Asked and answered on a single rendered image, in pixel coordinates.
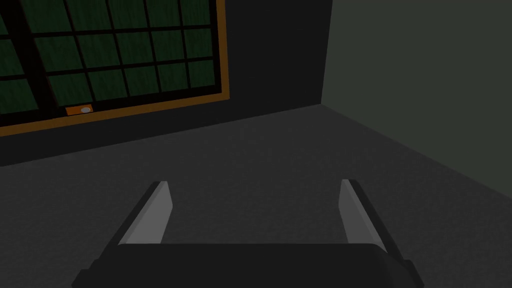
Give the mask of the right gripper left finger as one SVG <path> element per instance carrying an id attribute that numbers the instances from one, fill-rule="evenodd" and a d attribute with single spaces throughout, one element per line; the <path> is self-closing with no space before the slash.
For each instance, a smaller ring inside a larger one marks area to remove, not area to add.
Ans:
<path id="1" fill-rule="evenodd" d="M 168 182 L 152 183 L 115 233 L 114 244 L 161 244 L 172 210 Z"/>

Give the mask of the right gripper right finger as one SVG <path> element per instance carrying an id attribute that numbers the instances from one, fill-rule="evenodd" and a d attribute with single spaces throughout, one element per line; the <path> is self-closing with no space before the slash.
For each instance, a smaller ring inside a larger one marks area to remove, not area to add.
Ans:
<path id="1" fill-rule="evenodd" d="M 356 180 L 341 181 L 338 209 L 348 243 L 372 244 L 387 253 L 392 251 L 382 220 Z"/>

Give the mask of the wood-framed grid window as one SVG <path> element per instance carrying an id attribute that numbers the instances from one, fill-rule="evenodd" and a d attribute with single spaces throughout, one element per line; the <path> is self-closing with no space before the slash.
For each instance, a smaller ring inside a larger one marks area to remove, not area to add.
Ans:
<path id="1" fill-rule="evenodd" d="M 226 0 L 0 0 L 0 137 L 229 97 Z"/>

